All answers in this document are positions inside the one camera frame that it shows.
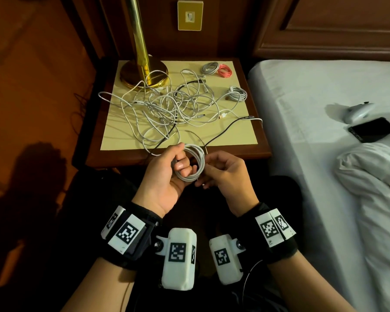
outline white plastic device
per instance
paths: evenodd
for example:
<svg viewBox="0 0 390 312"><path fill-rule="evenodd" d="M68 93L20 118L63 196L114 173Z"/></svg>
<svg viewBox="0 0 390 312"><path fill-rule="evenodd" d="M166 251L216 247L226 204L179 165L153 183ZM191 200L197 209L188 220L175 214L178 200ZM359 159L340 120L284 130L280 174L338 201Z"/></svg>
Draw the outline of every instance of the white plastic device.
<svg viewBox="0 0 390 312"><path fill-rule="evenodd" d="M162 286L173 290L191 290L195 280L196 241L191 229L175 227L168 237L156 236L163 248L156 254L165 257Z"/></svg>
<svg viewBox="0 0 390 312"><path fill-rule="evenodd" d="M351 125L357 121L362 120L367 117L369 112L375 108L374 103L365 102L364 104L358 104L347 109L347 114L345 114L343 120L344 123Z"/></svg>
<svg viewBox="0 0 390 312"><path fill-rule="evenodd" d="M210 240L210 249L219 280L222 284L232 284L240 281L243 270L237 254L245 251L237 239L231 239L229 234L214 237Z"/></svg>

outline mattress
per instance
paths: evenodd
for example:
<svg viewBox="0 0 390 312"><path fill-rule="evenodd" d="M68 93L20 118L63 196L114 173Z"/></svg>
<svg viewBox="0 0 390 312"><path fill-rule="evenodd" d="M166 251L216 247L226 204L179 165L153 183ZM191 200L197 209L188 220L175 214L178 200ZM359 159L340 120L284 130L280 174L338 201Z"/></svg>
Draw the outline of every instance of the mattress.
<svg viewBox="0 0 390 312"><path fill-rule="evenodd" d="M358 311L378 311L357 199L332 169L359 144L341 120L349 106L375 103L365 121L390 121L390 62L267 60L248 83L272 148L271 174L291 176L302 188L305 256Z"/></svg>

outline gold lamp pole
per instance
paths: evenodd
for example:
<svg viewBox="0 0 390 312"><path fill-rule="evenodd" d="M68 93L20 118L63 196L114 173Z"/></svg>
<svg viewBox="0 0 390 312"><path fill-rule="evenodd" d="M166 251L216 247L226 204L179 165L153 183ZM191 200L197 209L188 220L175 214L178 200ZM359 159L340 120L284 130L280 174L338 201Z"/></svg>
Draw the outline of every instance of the gold lamp pole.
<svg viewBox="0 0 390 312"><path fill-rule="evenodd" d="M130 19L129 28L131 27L133 35L131 36L135 59L128 61L120 70L120 80L129 87L134 87L139 81L146 80L146 84L156 88L162 86L167 76L161 72L154 72L148 76L153 70L161 70L167 73L166 65L159 59L149 56L146 49L146 43L143 37L141 26L140 9L137 0L125 0Z"/></svg>

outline phone screen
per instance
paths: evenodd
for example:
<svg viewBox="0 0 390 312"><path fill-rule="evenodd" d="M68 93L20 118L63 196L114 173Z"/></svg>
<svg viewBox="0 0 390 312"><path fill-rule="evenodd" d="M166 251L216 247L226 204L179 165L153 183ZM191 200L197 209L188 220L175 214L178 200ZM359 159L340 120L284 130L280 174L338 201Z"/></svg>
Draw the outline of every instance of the phone screen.
<svg viewBox="0 0 390 312"><path fill-rule="evenodd" d="M384 117L380 117L360 125L349 127L348 131L361 142L375 142L390 134L390 123Z"/></svg>

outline hand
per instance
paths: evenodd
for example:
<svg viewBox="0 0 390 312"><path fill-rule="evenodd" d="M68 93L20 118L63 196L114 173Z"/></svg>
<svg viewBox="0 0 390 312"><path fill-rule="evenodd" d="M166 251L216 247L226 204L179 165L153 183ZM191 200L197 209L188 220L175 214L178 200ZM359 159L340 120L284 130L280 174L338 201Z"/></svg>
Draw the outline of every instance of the hand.
<svg viewBox="0 0 390 312"><path fill-rule="evenodd" d="M205 156L205 169L195 186L218 186L229 210L240 217L259 203L244 160L224 151Z"/></svg>
<svg viewBox="0 0 390 312"><path fill-rule="evenodd" d="M132 199L133 203L153 211L161 218L173 208L183 189L190 183L177 178L171 168L172 160L177 159L173 168L184 177L197 170L196 165L189 165L189 159L183 151L184 146L182 142L169 146L162 155L149 163L142 183Z"/></svg>

